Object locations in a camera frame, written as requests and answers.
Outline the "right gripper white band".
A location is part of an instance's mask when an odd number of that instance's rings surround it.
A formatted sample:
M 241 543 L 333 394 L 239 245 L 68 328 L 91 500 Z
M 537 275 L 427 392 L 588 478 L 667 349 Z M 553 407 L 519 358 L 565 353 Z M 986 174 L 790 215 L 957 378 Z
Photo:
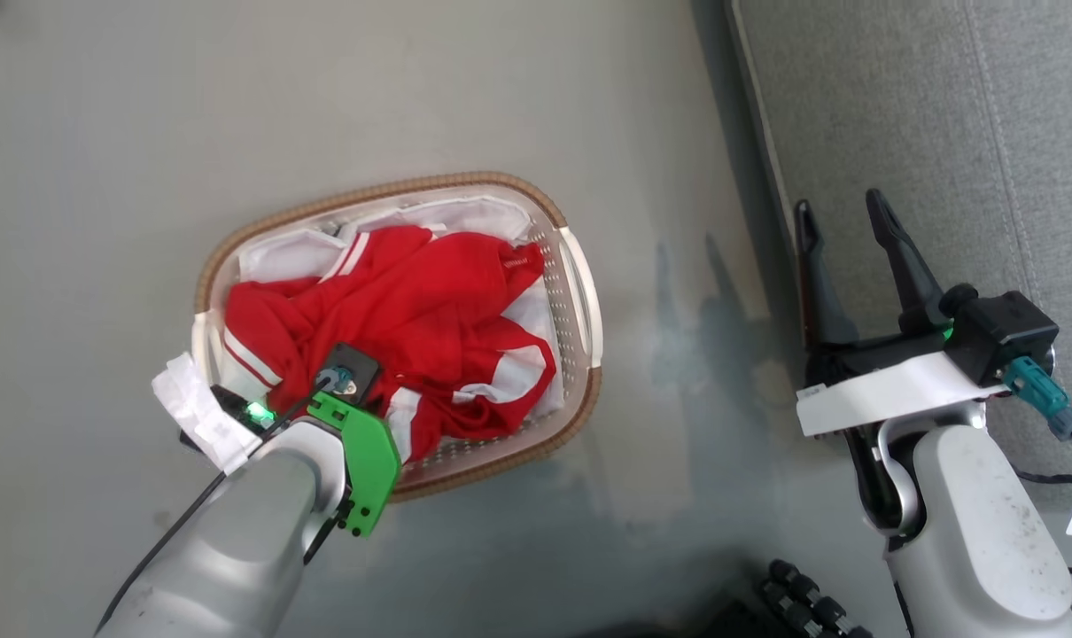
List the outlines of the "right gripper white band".
M 921 415 L 1006 394 L 978 386 L 946 355 L 944 291 L 883 193 L 866 191 L 876 239 L 887 254 L 899 296 L 902 333 L 857 342 L 823 259 L 824 238 L 807 199 L 794 206 L 796 265 L 807 360 L 796 419 L 806 436 L 848 431 L 892 417 Z

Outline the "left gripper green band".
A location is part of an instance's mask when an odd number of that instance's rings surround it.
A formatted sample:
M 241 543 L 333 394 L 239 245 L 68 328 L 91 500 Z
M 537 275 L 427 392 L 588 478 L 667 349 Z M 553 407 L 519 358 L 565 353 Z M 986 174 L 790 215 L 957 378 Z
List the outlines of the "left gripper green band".
M 209 400 L 179 409 L 180 439 L 208 457 L 228 479 L 272 452 L 289 452 L 315 472 L 315 500 L 302 528 L 306 540 L 334 529 L 369 537 L 392 496 L 402 460 L 389 425 L 342 401 L 313 392 L 252 431 Z

